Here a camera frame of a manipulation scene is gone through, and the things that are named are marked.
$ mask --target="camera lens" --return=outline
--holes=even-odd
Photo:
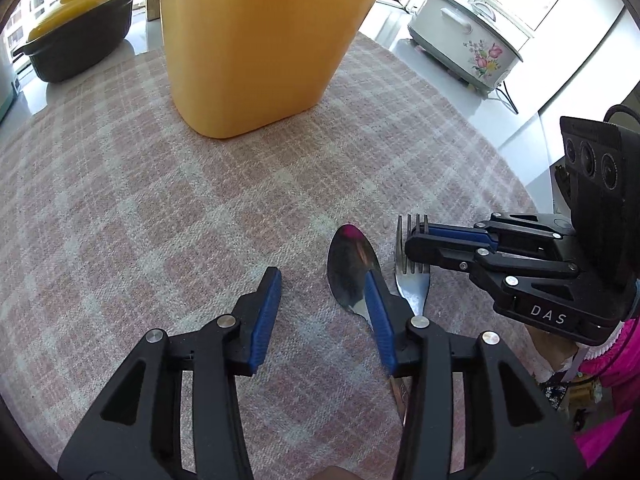
[[[575,162],[575,147],[571,139],[566,142],[566,156],[569,158],[570,163]]]
[[[582,145],[580,149],[580,161],[587,176],[593,176],[593,173],[596,171],[596,161],[590,145]]]
[[[609,153],[602,157],[602,179],[609,189],[614,189],[618,183],[618,168]]]

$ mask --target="yellow pot lid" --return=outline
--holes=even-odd
[[[28,41],[36,40],[60,25],[70,22],[85,12],[109,0],[59,0],[45,12],[31,29]]]

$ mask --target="pink flower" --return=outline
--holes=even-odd
[[[502,54],[502,49],[494,43],[494,46],[489,49],[489,56],[493,57],[494,59],[498,59],[498,56],[500,56],[500,54]]]

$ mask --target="cooking pot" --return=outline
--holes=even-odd
[[[127,35],[133,0],[59,0],[37,21],[26,54],[46,82],[69,79],[108,56]]]
[[[489,93],[522,56],[494,25],[487,4],[426,0],[409,22],[409,33],[424,50],[457,76]]]

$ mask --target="floral pattern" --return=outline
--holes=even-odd
[[[498,58],[502,54],[502,49],[495,43],[489,46],[487,42],[480,40],[477,43],[469,41],[468,43],[463,43],[462,46],[466,46],[469,52],[473,54],[469,62],[479,78],[489,79],[500,68]]]

